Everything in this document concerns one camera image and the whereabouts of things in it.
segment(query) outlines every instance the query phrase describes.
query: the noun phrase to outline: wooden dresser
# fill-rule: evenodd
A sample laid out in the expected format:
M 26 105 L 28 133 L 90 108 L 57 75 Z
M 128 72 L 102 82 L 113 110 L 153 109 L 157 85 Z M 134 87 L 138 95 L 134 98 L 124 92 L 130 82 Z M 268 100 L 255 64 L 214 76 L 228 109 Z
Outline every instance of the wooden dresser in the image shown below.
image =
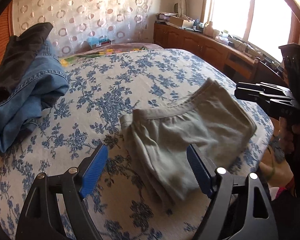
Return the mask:
M 262 62 L 255 64 L 254 60 L 243 52 L 221 44 L 201 33 L 155 23 L 154 43 L 165 49 L 184 49 L 192 52 L 236 83 L 267 82 L 287 86 L 275 72 Z

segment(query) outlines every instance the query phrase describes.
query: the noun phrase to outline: clutter on desk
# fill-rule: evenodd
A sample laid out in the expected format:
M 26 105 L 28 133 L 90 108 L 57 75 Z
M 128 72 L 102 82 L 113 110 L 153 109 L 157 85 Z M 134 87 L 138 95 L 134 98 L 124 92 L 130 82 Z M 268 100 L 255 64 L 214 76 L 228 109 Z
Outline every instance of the clutter on desk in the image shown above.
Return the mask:
M 194 20 L 185 15 L 181 15 L 181 17 L 171 16 L 169 22 L 179 27 L 185 27 L 191 29 L 194 24 Z
M 264 58 L 260 50 L 258 50 L 257 48 L 253 48 L 252 46 L 250 46 L 250 44 L 239 40 L 237 37 L 228 35 L 228 40 L 234 44 L 235 49 L 244 52 L 245 54 L 247 54 L 247 56 L 260 57 L 262 59 Z
M 229 40 L 227 38 L 223 38 L 223 37 L 217 36 L 217 37 L 215 37 L 215 40 L 217 42 L 220 42 L 220 43 L 225 44 L 225 45 L 229 44 Z
M 228 32 L 227 30 L 223 30 L 223 32 L 222 32 L 222 37 L 223 37 L 224 39 L 227 39 L 228 36 L 229 36 L 229 32 Z
M 173 24 L 173 23 L 171 23 L 171 22 L 167 22 L 166 25 L 169 25 L 169 26 L 174 27 L 174 28 L 177 28 L 177 29 L 181 29 L 180 26 L 175 25 L 175 24 Z
M 194 30 L 196 30 L 196 28 L 197 28 L 197 25 L 200 23 L 200 21 L 199 21 L 199 19 L 196 19 L 195 21 L 194 21 L 194 23 L 193 23 L 193 29 Z
M 196 26 L 196 30 L 200 31 L 201 33 L 203 33 L 203 29 L 204 29 L 204 24 L 199 22 Z
M 213 38 L 215 39 L 217 36 L 220 36 L 220 31 L 219 30 L 213 30 Z
M 157 22 L 166 23 L 170 20 L 171 16 L 177 17 L 177 13 L 166 13 L 166 12 L 160 12 L 155 15 L 157 17 Z

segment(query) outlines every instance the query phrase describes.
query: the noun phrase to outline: window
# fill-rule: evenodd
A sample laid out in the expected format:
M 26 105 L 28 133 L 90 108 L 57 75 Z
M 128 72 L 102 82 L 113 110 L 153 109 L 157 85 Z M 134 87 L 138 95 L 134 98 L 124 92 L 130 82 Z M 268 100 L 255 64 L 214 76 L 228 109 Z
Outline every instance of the window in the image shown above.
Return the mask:
M 205 19 L 282 61 L 279 46 L 288 43 L 291 14 L 284 0 L 210 0 Z

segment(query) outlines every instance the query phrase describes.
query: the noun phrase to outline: blue floral pattern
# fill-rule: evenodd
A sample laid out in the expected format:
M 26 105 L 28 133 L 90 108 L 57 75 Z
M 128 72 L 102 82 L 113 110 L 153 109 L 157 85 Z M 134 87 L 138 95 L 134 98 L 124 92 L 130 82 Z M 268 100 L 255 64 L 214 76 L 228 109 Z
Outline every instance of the blue floral pattern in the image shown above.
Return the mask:
M 29 138 L 0 157 L 0 221 L 6 234 L 14 239 L 23 202 L 39 172 L 62 174 L 104 143 L 109 159 L 84 200 L 100 234 L 113 240 L 190 239 L 206 212 L 207 197 L 194 192 L 167 211 L 152 202 L 131 168 L 133 159 L 124 148 L 119 118 L 135 108 L 180 103 L 208 77 L 232 96 L 235 84 L 202 59 L 178 49 L 82 57 L 66 68 L 66 74 L 70 82 L 66 96 L 43 111 Z M 255 103 L 237 101 L 257 125 L 246 150 L 230 168 L 247 175 L 260 162 L 273 126 Z M 66 234 L 74 239 L 61 200 L 59 207 Z

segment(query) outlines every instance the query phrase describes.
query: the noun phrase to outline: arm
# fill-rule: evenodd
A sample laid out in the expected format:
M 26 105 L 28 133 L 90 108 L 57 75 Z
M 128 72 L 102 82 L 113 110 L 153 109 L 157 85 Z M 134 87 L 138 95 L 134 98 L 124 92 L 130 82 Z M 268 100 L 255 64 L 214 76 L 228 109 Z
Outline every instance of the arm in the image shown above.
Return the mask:
M 300 135 L 300 124 L 292 126 L 292 132 L 287 129 L 287 120 L 280 117 L 279 119 L 280 126 L 280 140 L 279 144 L 283 152 L 285 153 L 285 158 L 290 165 L 291 171 L 295 179 L 295 191 L 297 197 L 300 197 L 300 159 L 293 158 L 293 137 L 294 135 Z

